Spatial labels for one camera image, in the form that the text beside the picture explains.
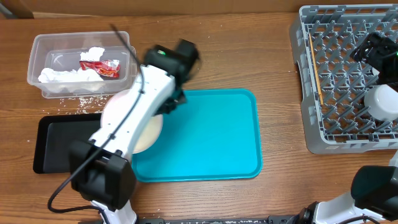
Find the red snack wrapper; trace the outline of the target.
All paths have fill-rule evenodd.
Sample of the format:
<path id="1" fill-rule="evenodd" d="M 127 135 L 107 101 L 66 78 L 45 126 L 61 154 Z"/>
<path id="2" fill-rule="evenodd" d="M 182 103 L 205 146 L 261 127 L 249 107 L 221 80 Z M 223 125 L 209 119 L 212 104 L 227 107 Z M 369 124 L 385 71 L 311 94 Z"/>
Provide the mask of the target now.
<path id="1" fill-rule="evenodd" d="M 108 78 L 119 78 L 119 70 L 121 68 L 119 60 L 80 60 L 79 63 L 82 70 L 92 69 L 100 76 Z"/>

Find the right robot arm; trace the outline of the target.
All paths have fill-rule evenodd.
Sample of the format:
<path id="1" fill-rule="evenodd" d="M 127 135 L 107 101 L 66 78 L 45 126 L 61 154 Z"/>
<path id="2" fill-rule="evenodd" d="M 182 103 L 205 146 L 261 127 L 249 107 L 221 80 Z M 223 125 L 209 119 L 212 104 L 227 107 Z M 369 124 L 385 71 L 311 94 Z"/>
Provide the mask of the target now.
<path id="1" fill-rule="evenodd" d="M 397 43 L 373 32 L 351 53 L 370 65 L 377 85 L 364 97 L 370 115 L 379 121 L 397 119 Z M 327 202 L 313 202 L 289 223 L 380 223 L 397 219 L 397 157 L 388 166 L 363 166 L 350 192 Z"/>

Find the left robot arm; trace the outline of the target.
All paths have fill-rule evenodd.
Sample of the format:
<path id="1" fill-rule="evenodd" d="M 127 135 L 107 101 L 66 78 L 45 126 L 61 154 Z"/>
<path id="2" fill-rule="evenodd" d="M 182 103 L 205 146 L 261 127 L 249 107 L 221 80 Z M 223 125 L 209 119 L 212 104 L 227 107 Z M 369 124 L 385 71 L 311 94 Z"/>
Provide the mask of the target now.
<path id="1" fill-rule="evenodd" d="M 139 77 L 119 103 L 108 103 L 102 124 L 87 142 L 73 142 L 69 155 L 72 188 L 90 201 L 105 223 L 136 223 L 130 197 L 136 184 L 131 167 L 138 139 L 150 119 L 185 102 L 182 86 L 199 60 L 195 44 L 149 49 Z"/>

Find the large white plate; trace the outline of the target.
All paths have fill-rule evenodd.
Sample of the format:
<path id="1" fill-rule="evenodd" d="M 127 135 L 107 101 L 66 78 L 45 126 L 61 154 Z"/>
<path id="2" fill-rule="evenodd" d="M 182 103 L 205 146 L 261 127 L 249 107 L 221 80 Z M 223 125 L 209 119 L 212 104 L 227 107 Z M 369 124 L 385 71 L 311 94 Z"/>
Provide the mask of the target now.
<path id="1" fill-rule="evenodd" d="M 122 110 L 128 110 L 130 108 L 127 105 L 131 102 L 128 97 L 128 92 L 129 90 L 123 90 L 115 94 L 108 100 L 101 114 L 101 127 L 104 127 L 105 124 L 109 123 L 110 121 L 114 121 L 119 115 L 121 115 Z M 162 114 L 151 117 L 135 145 L 133 154 L 143 152 L 146 149 L 150 148 L 158 139 L 162 127 Z"/>

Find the wooden chopstick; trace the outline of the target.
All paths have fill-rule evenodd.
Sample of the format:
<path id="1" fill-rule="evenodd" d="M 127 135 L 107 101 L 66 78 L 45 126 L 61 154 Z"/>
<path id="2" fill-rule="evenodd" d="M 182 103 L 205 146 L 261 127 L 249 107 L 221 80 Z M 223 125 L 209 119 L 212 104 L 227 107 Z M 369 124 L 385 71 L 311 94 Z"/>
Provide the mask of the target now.
<path id="1" fill-rule="evenodd" d="M 317 63 L 316 63 L 316 60 L 315 60 L 315 51 L 314 51 L 314 47 L 313 47 L 311 33 L 308 33 L 308 40 L 309 40 L 309 43 L 310 43 L 313 70 L 314 70 L 315 81 L 316 81 L 316 84 L 317 84 L 317 93 L 318 93 L 318 97 L 319 97 L 319 102 L 320 102 L 320 105 L 323 106 L 324 102 L 323 102 L 323 96 L 322 96 L 322 88 L 321 88 L 321 85 L 320 85 L 320 79 L 319 79 L 318 70 L 317 70 Z"/>

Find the grey shallow bowl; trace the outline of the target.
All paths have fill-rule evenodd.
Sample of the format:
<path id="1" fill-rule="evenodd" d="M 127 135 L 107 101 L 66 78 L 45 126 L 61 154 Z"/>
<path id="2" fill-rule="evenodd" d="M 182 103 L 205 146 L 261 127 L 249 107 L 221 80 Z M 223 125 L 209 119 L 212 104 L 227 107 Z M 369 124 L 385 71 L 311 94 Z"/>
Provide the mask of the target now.
<path id="1" fill-rule="evenodd" d="M 370 89 L 364 97 L 364 105 L 369 114 L 380 121 L 397 119 L 397 92 L 388 85 L 379 85 Z"/>

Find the white tissue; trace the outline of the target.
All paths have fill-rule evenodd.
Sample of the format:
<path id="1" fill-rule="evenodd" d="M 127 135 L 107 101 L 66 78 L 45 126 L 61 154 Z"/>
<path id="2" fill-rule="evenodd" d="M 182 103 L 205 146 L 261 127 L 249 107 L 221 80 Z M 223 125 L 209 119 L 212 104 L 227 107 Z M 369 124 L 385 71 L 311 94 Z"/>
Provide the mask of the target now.
<path id="1" fill-rule="evenodd" d="M 94 70 L 55 71 L 44 68 L 38 77 L 41 83 L 66 83 L 66 82 L 102 82 L 103 79 Z"/>
<path id="2" fill-rule="evenodd" d="M 81 61 L 100 61 L 105 49 L 102 47 L 92 47 L 87 52 L 82 52 L 80 54 Z"/>

